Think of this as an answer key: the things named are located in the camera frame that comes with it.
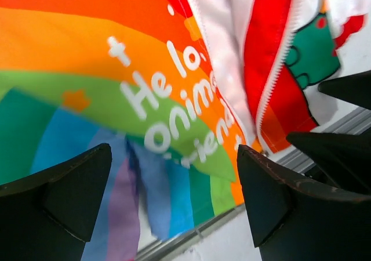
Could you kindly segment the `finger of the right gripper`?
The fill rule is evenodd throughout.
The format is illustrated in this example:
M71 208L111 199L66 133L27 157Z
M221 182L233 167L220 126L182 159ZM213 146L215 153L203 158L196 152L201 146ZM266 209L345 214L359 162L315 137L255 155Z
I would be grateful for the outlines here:
M370 70L321 82L318 90L328 96L371 110Z
M343 190L370 194L370 134L292 132L286 140Z

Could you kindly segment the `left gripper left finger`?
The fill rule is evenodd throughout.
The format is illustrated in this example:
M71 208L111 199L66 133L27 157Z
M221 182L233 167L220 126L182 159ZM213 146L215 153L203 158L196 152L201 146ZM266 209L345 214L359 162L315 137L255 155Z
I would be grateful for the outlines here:
M1 260L81 260L111 163L111 147L102 143L1 185Z

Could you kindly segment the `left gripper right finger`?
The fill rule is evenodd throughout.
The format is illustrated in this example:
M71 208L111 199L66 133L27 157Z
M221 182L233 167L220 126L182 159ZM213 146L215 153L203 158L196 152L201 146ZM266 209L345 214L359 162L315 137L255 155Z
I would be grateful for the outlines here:
M242 186L242 168L238 158L252 151L253 160L264 157L241 145L237 166ZM288 175L266 164L275 183L287 192L280 203L284 210L269 211L278 200L265 204L272 224L262 222L263 212L247 208L253 244L263 260L369 260L370 196L328 186L301 174Z

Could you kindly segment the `red rainbow kids jacket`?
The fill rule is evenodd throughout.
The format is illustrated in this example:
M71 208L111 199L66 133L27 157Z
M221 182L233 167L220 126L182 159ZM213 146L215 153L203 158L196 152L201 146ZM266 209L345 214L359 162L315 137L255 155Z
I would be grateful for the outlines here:
M242 144L274 154L337 113L318 92L370 0L1 0L1 182L100 144L82 260L133 260L139 186L167 240L244 202Z

